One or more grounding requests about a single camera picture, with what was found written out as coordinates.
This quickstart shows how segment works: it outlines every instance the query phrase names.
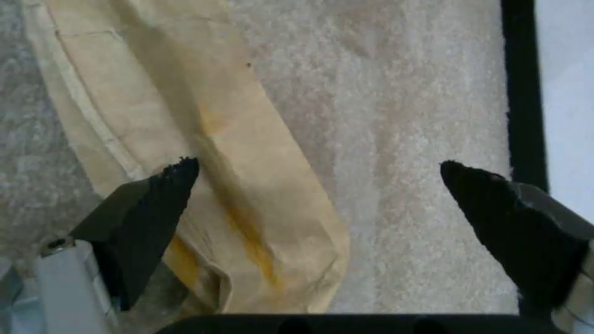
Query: white wall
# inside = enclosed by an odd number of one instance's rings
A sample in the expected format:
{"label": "white wall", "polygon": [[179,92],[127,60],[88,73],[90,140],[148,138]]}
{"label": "white wall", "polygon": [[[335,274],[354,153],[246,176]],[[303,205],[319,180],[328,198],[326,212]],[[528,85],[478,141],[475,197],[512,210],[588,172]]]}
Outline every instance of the white wall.
{"label": "white wall", "polygon": [[536,0],[551,195],[594,223],[594,0]]}

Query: yellow stain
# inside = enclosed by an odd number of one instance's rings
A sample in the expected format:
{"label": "yellow stain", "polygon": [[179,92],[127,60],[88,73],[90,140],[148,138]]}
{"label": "yellow stain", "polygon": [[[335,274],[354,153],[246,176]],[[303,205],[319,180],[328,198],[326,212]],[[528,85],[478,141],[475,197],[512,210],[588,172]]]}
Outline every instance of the yellow stain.
{"label": "yellow stain", "polygon": [[198,105],[198,109],[200,110],[201,125],[206,135],[215,134],[227,126],[227,120],[209,110],[208,104],[201,103]]}
{"label": "yellow stain", "polygon": [[198,279],[198,264],[194,253],[177,235],[171,239],[163,261],[185,286],[189,289],[194,287]]}

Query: carpet texture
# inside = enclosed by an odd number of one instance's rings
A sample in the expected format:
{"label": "carpet texture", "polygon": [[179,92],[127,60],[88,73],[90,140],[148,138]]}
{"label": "carpet texture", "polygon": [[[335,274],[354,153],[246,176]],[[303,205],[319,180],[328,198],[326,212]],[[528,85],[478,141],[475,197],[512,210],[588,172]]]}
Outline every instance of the carpet texture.
{"label": "carpet texture", "polygon": [[[439,175],[446,159],[510,173],[499,1],[230,6],[268,96],[350,225],[352,259],[331,311],[516,312],[513,284]],[[0,254],[28,274],[40,242],[99,199],[47,97],[17,0],[0,0],[0,113]],[[154,331],[184,295],[160,268],[125,326]]]}
{"label": "carpet texture", "polygon": [[332,311],[516,312],[440,180],[509,175],[499,1],[231,1],[255,70],[350,225]]}

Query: black object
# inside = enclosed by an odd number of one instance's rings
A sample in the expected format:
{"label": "black object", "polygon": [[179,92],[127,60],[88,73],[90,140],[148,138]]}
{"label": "black object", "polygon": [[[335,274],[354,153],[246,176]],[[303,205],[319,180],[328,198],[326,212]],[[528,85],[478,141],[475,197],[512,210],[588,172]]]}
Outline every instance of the black object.
{"label": "black object", "polygon": [[560,334],[556,327],[517,316],[385,314],[385,315],[224,315],[192,317],[157,334]]}
{"label": "black object", "polygon": [[[550,321],[579,273],[591,225],[537,188],[501,175],[446,161],[441,177],[480,242],[517,285],[520,314]],[[560,228],[564,220],[571,220],[573,236]]]}
{"label": "black object", "polygon": [[534,0],[501,0],[511,178],[548,193]]}
{"label": "black object", "polygon": [[118,187],[70,234],[86,240],[107,290],[129,310],[171,242],[198,177],[198,160],[183,158],[162,173]]}

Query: floor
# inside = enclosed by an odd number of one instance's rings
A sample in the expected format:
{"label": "floor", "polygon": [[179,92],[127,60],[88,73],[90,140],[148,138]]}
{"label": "floor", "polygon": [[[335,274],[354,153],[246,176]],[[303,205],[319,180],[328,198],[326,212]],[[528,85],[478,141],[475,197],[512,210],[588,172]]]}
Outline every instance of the floor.
{"label": "floor", "polygon": [[[498,0],[230,1],[267,94],[350,226],[331,311],[515,313],[513,284],[442,185],[457,159],[508,175]],[[27,259],[98,202],[0,0],[0,254]],[[187,292],[160,267],[122,323],[150,332]]]}

